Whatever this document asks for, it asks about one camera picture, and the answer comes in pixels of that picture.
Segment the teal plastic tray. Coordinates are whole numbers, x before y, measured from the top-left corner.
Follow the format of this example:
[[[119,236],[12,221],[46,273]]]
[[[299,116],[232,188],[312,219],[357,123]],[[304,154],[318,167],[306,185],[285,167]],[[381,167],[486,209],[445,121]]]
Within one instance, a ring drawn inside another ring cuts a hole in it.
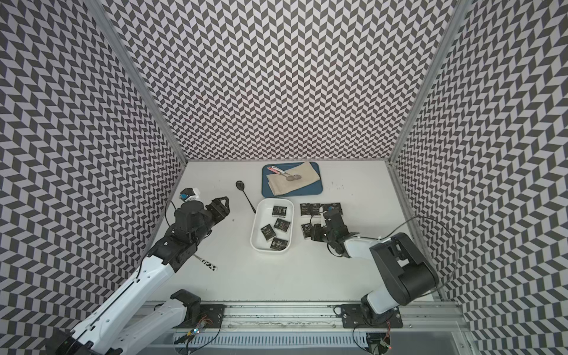
[[[267,164],[261,172],[264,198],[320,195],[323,184],[318,163]]]

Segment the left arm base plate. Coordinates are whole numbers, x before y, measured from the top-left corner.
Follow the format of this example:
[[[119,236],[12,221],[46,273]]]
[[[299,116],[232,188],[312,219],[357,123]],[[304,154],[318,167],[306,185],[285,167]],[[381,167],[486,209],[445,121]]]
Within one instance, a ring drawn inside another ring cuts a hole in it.
[[[226,306],[220,303],[191,306],[186,309],[183,322],[176,328],[199,328],[200,322],[205,322],[205,329],[219,329],[224,318]]]

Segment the aluminium front rail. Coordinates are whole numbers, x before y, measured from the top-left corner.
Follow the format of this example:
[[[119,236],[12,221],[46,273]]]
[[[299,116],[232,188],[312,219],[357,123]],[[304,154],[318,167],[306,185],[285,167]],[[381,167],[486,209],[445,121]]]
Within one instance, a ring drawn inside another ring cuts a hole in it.
[[[452,302],[414,301],[366,322],[358,303],[223,302],[225,332],[269,331],[424,331],[458,332],[470,328]]]

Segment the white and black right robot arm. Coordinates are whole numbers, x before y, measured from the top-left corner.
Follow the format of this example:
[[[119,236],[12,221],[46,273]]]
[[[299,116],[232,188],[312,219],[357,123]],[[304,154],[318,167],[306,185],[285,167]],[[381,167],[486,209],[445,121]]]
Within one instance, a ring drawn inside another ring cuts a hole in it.
[[[375,263],[383,285],[361,299],[360,311],[368,325],[387,322],[399,306],[406,306],[434,290],[439,276],[427,257],[405,233],[392,232],[371,238],[350,232],[338,209],[322,214],[323,223],[314,224],[309,236],[325,243],[336,257],[359,258]]]

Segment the black tissue pack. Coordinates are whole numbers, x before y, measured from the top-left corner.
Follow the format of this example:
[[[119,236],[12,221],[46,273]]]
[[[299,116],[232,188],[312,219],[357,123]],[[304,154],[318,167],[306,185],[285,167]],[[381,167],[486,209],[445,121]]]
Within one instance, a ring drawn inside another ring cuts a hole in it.
[[[283,240],[280,238],[273,238],[271,245],[270,245],[270,250],[273,251],[284,251],[288,248],[288,241],[287,240]]]
[[[310,204],[310,215],[317,216],[321,213],[322,204]]]
[[[266,241],[270,241],[272,238],[275,238],[277,236],[276,232],[270,224],[263,226],[260,231]]]
[[[290,227],[291,227],[291,222],[288,222],[287,220],[284,220],[282,218],[276,219],[274,224],[274,228],[282,232],[288,232]]]
[[[331,203],[331,204],[322,204],[322,213],[325,213],[330,210],[337,210],[340,214],[343,214],[343,208],[341,203]]]
[[[303,237],[305,239],[311,239],[312,238],[313,225],[311,223],[302,224],[301,229],[302,229]]]
[[[286,206],[274,206],[272,210],[273,217],[286,217],[288,208]]]
[[[310,203],[300,204],[300,215],[302,217],[312,215],[312,205]]]

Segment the beige folded cloth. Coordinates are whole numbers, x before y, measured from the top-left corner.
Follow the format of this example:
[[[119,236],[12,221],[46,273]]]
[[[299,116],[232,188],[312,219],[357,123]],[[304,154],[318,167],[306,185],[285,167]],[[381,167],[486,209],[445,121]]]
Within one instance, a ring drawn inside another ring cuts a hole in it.
[[[272,165],[268,170],[271,172],[267,176],[268,185],[275,196],[286,195],[320,181],[319,173],[309,162],[287,170]]]

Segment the white plastic storage box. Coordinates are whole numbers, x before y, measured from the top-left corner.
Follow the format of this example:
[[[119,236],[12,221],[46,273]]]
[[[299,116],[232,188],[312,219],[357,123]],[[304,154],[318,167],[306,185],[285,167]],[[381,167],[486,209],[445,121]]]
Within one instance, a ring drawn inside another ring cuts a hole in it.
[[[258,252],[282,254],[291,247],[294,205],[290,200],[266,198],[256,208],[250,244]]]

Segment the white handled spoon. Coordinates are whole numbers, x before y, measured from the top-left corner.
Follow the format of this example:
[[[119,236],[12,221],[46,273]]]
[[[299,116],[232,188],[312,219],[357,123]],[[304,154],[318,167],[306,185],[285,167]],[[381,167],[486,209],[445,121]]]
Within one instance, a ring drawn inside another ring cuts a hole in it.
[[[279,174],[279,175],[283,175],[285,176],[287,181],[295,181],[295,180],[300,180],[302,178],[301,175],[293,175],[285,170],[282,170],[281,168],[278,168],[276,166],[272,166],[272,170]]]

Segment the pink handled spoon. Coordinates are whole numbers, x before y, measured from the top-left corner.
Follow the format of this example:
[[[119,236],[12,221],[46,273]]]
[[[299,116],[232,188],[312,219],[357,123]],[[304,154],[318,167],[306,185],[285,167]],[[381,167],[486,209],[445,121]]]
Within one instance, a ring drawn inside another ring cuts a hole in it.
[[[276,166],[270,166],[269,170],[271,172],[275,173],[275,174],[284,176],[286,178],[286,180],[288,180],[288,181],[296,180],[296,177],[294,175],[291,175],[291,174],[287,173],[285,170],[282,170],[282,169],[280,169]]]

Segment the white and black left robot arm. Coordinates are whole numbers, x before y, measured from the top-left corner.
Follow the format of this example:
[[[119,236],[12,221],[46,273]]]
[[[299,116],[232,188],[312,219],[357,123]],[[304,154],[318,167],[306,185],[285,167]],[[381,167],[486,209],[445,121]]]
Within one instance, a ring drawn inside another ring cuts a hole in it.
[[[197,189],[185,189],[175,210],[174,223],[144,256],[123,285],[71,331],[55,330],[46,339],[48,354],[137,354],[166,331],[179,325],[199,328],[207,317],[201,299],[186,290],[176,291],[151,314],[128,322],[149,297],[198,251],[214,226],[229,216],[229,198],[204,204]]]

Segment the black metal spoon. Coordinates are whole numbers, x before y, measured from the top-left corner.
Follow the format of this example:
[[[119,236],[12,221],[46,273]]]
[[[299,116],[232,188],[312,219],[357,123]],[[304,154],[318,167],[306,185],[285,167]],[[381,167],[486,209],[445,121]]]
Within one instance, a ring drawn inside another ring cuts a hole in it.
[[[248,205],[251,207],[252,212],[253,212],[254,214],[256,214],[256,213],[257,213],[257,210],[256,210],[256,208],[254,207],[254,205],[252,204],[252,202],[250,201],[250,199],[249,199],[249,197],[248,197],[248,195],[247,195],[247,193],[246,193],[246,186],[245,186],[245,183],[242,182],[242,180],[237,180],[236,183],[235,183],[235,186],[237,187],[238,190],[240,190],[240,191],[244,194],[244,196],[245,196],[246,199],[247,199]]]

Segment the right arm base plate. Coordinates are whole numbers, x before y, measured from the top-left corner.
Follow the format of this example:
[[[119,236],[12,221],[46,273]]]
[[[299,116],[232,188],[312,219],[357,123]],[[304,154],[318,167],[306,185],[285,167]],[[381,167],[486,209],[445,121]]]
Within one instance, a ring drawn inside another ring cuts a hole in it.
[[[343,328],[403,328],[402,315],[398,309],[377,314],[368,306],[347,303],[339,305],[339,311]]]

